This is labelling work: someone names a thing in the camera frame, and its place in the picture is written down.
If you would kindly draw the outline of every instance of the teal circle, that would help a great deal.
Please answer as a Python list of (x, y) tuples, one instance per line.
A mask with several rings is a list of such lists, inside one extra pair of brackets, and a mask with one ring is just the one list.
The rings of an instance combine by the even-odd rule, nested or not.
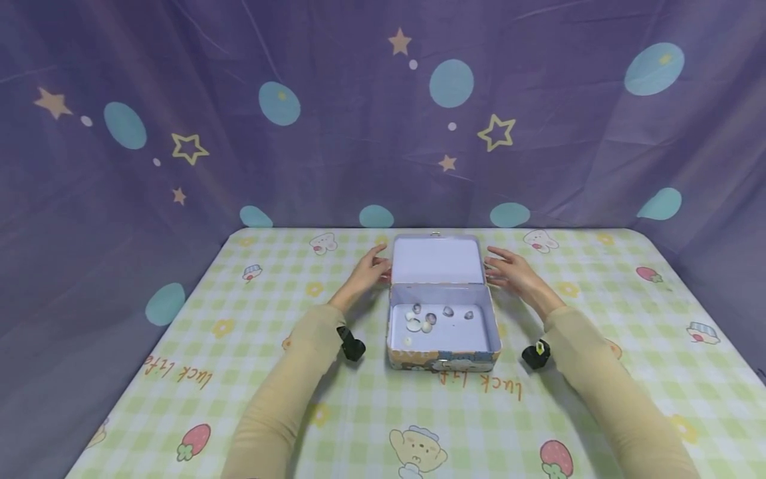
[(267, 81), (258, 90), (260, 110), (271, 123), (287, 126), (300, 116), (300, 102), (295, 93), (276, 81)]
[(514, 228), (529, 221), (529, 209), (519, 203), (502, 203), (492, 208), (489, 220), (498, 228)]
[(633, 59), (625, 73), (625, 88), (639, 97), (672, 85), (683, 70), (683, 51), (672, 43), (655, 43)]
[(119, 101), (107, 103), (103, 120), (112, 138), (127, 149), (143, 148), (146, 144), (146, 127), (133, 108)]
[(658, 221), (671, 219), (681, 209), (682, 200), (681, 192), (677, 189), (663, 188), (641, 207), (636, 216)]
[(245, 206), (240, 210), (240, 219), (245, 226), (251, 228), (271, 228), (274, 226), (266, 213), (252, 205)]
[(167, 326), (173, 322), (185, 302), (186, 293), (181, 284), (166, 284), (146, 304), (146, 319), (156, 326)]
[(390, 228), (394, 216), (380, 205), (368, 205), (359, 212), (359, 223), (365, 228)]
[(431, 74), (428, 87), (440, 107), (459, 107), (473, 92), (473, 72), (460, 60), (443, 61)]

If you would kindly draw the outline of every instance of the black clamp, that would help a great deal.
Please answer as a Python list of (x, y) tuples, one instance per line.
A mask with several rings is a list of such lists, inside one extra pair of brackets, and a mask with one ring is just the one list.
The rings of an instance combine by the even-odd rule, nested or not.
[(534, 346), (524, 349), (522, 353), (522, 359), (533, 370), (545, 366), (549, 357), (551, 357), (551, 347), (543, 340), (539, 340)]
[(343, 355), (349, 361), (356, 363), (362, 356), (364, 356), (367, 346), (361, 341), (357, 340), (351, 330), (345, 326), (341, 326), (337, 329), (338, 336), (343, 344), (340, 346), (343, 349)]

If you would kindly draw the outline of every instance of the star print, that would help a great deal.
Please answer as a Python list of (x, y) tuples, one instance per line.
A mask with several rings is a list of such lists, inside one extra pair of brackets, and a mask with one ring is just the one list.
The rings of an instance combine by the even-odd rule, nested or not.
[[(516, 124), (515, 119), (500, 121), (500, 118), (498, 118), (497, 115), (493, 113), (489, 119), (489, 127), (486, 130), (482, 130), (479, 132), (479, 138), (486, 141), (486, 151), (490, 152), (500, 145), (511, 146), (513, 144), (513, 140), (511, 139), (511, 129), (513, 128), (513, 125), (515, 124)], [(500, 139), (493, 143), (492, 137), (489, 136), (488, 133), (491, 133), (492, 130), (495, 129), (495, 126), (504, 126), (506, 128), (506, 138)]]
[[(173, 156), (175, 158), (186, 158), (186, 161), (189, 162), (190, 165), (194, 166), (197, 162), (197, 158), (199, 156), (208, 156), (210, 153), (199, 144), (199, 135), (191, 135), (191, 136), (181, 136), (177, 135), (175, 133), (170, 133), (173, 137), (173, 142), (175, 143), (175, 149), (173, 150)], [(189, 156), (188, 153), (184, 153), (181, 151), (181, 142), (190, 142), (194, 141), (194, 147), (197, 149), (194, 153), (192, 153), (191, 156)]]
[(184, 192), (181, 191), (181, 187), (179, 186), (178, 189), (173, 190), (173, 202), (181, 203), (181, 206), (185, 206), (184, 200), (186, 200), (186, 195), (184, 195)]
[(407, 44), (412, 41), (412, 38), (405, 37), (404, 33), (401, 31), (401, 27), (399, 27), (399, 31), (396, 32), (395, 37), (389, 37), (388, 41), (390, 41), (394, 45), (394, 55), (397, 53), (403, 53), (407, 56), (410, 54), (407, 53)]
[(50, 111), (53, 118), (58, 120), (61, 115), (72, 114), (69, 108), (64, 105), (64, 95), (51, 95), (44, 88), (38, 88), (38, 90), (40, 91), (40, 100), (36, 100), (34, 104)]
[(457, 158), (450, 158), (449, 155), (444, 155), (444, 159), (439, 162), (442, 168), (444, 168), (444, 172), (446, 172), (448, 169), (455, 169), (455, 160)]

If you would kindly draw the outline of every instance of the beige sleeve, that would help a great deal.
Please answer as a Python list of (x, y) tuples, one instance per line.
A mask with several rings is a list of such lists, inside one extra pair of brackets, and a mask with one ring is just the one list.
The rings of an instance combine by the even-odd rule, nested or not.
[(261, 383), (234, 432), (222, 479), (284, 479), (309, 400), (335, 362), (343, 314), (329, 305), (306, 312), (290, 347)]
[(559, 308), (545, 331), (556, 367), (596, 418), (625, 478), (699, 477), (673, 425), (583, 313)]

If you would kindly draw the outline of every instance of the fabric backdrop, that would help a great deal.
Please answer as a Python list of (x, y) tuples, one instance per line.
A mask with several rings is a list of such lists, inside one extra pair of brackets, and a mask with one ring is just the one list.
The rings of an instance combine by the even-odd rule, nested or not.
[(633, 228), (766, 369), (761, 1), (0, 19), (0, 477), (66, 474), (243, 225)]

